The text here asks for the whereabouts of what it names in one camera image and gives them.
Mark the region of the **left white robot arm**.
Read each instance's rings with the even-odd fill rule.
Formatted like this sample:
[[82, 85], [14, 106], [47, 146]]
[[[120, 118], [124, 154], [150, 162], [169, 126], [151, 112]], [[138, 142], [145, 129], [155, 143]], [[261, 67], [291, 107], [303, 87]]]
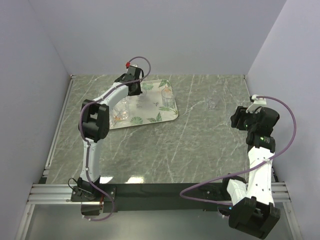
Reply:
[[75, 193], [82, 193], [89, 201], [99, 197], [113, 201], [112, 196], [100, 186], [100, 155], [103, 140], [110, 130], [110, 111], [124, 98], [142, 93], [144, 71], [137, 65], [127, 65], [127, 72], [118, 77], [100, 96], [83, 101], [78, 130], [83, 142], [82, 170]]

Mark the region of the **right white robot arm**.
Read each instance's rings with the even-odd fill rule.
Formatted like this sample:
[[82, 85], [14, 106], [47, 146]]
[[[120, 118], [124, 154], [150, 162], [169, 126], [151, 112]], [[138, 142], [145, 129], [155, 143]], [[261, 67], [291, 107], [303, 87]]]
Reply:
[[276, 223], [281, 211], [275, 207], [272, 196], [272, 160], [276, 150], [271, 136], [279, 120], [277, 111], [258, 107], [248, 112], [238, 106], [231, 116], [231, 127], [246, 131], [249, 158], [248, 180], [235, 175], [223, 179], [220, 194], [231, 200], [232, 206], [225, 211], [229, 227], [264, 240]]

